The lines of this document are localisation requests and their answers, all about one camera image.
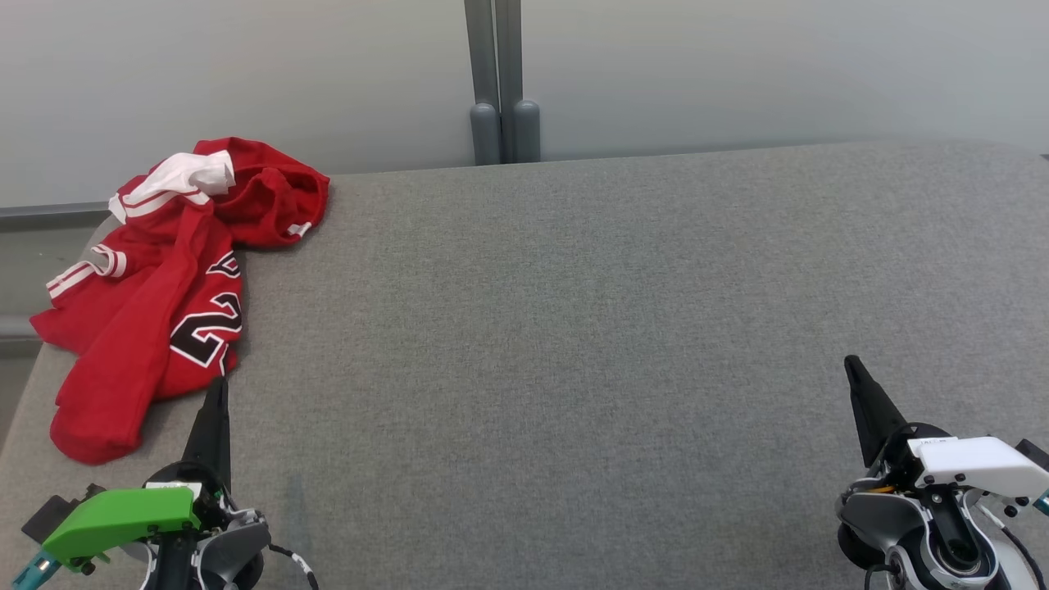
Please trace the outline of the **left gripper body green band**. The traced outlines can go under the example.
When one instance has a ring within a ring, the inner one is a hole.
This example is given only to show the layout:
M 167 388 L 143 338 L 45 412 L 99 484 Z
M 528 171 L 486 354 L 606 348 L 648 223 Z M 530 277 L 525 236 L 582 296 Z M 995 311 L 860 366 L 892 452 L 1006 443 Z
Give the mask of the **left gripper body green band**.
M 168 533 L 204 533 L 228 523 L 228 492 L 209 492 L 181 461 L 153 475 L 141 487 L 108 488 L 74 508 L 42 549 L 74 567 L 105 552 Z

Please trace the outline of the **red basketball jersey number 23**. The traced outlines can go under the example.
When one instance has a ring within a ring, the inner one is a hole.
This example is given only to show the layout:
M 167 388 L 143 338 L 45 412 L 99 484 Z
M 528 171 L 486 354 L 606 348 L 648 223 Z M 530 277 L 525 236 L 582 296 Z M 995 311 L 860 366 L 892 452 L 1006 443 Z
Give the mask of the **red basketball jersey number 23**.
M 215 198 L 234 186 L 228 151 L 179 153 L 110 202 L 117 225 L 48 285 L 31 324 L 74 352 L 50 439 L 101 465 L 141 444 L 157 398 L 202 388 L 233 361 L 243 277 Z

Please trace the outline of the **red shorts white trim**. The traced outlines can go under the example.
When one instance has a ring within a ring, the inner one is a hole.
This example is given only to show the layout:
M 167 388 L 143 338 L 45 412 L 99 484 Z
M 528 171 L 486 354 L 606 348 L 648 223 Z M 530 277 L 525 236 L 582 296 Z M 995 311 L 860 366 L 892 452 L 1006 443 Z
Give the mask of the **red shorts white trim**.
M 229 154 L 233 184 L 213 197 L 217 220 L 238 249 L 279 249 L 300 243 L 325 217 L 330 178 L 254 139 L 204 139 L 196 156 Z

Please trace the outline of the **grey flat wall rail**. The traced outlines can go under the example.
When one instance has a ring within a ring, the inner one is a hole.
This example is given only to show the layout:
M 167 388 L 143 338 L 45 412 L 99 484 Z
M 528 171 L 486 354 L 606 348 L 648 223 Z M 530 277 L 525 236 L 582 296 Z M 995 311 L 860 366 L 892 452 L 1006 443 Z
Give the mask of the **grey flat wall rail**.
M 44 206 L 0 206 L 0 233 L 97 228 L 110 217 L 100 202 Z

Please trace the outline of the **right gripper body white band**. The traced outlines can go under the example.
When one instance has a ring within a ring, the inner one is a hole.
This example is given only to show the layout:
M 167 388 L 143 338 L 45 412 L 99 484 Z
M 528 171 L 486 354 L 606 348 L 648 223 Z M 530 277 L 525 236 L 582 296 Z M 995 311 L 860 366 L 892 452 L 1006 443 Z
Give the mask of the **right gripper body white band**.
M 958 438 L 930 424 L 909 423 L 889 436 L 870 477 L 896 493 L 929 487 L 975 488 L 1000 497 L 1049 492 L 1049 468 L 992 436 Z

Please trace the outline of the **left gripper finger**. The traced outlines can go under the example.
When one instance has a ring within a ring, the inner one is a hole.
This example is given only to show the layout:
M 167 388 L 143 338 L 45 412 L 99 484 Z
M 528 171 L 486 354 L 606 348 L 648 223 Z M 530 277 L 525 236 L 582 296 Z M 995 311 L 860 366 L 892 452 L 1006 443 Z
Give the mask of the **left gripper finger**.
M 214 378 L 205 392 L 181 462 L 188 475 L 198 477 L 209 492 L 228 492 L 231 484 L 229 391 L 224 377 Z

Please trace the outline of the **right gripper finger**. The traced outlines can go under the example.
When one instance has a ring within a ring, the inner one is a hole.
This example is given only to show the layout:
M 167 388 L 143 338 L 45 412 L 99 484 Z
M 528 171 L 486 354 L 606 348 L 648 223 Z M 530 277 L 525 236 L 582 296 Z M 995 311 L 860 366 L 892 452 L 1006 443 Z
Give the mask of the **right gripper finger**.
M 863 465 L 870 468 L 889 438 L 906 426 L 907 421 L 858 356 L 844 358 L 844 373 Z

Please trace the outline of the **grey fabric sofa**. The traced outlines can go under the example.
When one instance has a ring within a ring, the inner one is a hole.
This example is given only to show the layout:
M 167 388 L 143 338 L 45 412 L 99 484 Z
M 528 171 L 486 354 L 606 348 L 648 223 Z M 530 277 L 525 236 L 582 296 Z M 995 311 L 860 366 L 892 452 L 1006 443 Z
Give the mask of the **grey fabric sofa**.
M 861 590 L 847 355 L 1049 446 L 1049 148 L 349 175 L 234 254 L 232 494 L 323 590 Z

